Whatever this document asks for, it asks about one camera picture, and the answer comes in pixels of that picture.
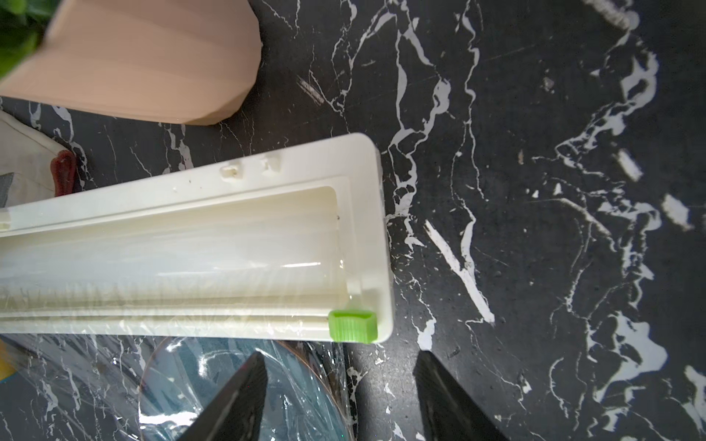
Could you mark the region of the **clear plastic wrap sheet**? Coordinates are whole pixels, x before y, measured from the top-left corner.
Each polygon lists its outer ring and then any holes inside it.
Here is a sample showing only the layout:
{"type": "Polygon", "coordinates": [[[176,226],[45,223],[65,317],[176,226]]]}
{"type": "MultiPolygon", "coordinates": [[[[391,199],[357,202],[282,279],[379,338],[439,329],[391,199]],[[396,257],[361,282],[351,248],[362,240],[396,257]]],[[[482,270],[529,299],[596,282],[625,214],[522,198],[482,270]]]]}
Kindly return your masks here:
{"type": "Polygon", "coordinates": [[[1,357],[19,387],[1,402],[1,429],[56,440],[143,440],[138,426],[143,373],[167,338],[96,334],[2,334],[1,357]],[[37,427],[29,429],[29,422],[37,427]]]}

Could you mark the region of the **cream plastic wrap dispenser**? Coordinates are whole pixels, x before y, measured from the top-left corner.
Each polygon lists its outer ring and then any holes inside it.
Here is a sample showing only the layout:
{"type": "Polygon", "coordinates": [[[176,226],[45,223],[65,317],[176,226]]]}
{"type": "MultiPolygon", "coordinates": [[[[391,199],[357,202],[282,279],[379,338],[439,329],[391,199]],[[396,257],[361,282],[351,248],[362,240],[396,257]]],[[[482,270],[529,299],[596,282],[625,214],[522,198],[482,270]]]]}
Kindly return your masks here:
{"type": "Polygon", "coordinates": [[[395,300],[381,156],[353,133],[1,211],[1,330],[334,342],[395,300]]]}

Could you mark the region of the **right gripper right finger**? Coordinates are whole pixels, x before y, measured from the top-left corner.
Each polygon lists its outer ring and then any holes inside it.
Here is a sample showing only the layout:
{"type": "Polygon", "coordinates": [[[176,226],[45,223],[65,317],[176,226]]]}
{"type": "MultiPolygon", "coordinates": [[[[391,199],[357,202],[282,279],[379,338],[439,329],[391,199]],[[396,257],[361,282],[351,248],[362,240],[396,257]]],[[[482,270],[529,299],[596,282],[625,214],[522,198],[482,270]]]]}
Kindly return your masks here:
{"type": "Polygon", "coordinates": [[[418,352],[413,375],[426,440],[507,440],[432,352],[418,352]]]}

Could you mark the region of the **blue-grey ceramic plate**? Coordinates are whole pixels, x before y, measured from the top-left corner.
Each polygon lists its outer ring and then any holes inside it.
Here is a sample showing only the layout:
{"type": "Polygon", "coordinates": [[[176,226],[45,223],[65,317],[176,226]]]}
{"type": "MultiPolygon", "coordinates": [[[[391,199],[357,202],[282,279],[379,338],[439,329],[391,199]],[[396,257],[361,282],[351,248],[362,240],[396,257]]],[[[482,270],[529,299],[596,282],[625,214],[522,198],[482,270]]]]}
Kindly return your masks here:
{"type": "Polygon", "coordinates": [[[341,345],[206,337],[167,338],[152,354],[140,387],[141,439],[178,439],[255,352],[268,370],[261,439],[354,439],[341,345]]]}

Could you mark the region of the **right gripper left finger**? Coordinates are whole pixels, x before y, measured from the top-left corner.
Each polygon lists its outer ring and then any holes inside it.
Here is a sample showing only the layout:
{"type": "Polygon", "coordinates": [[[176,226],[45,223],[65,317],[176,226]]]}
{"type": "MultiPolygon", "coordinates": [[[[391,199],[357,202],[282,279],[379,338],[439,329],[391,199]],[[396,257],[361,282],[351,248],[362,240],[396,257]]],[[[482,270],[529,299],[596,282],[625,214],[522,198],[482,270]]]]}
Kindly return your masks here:
{"type": "Polygon", "coordinates": [[[259,440],[267,389],[266,361],[256,351],[178,441],[259,440]]]}

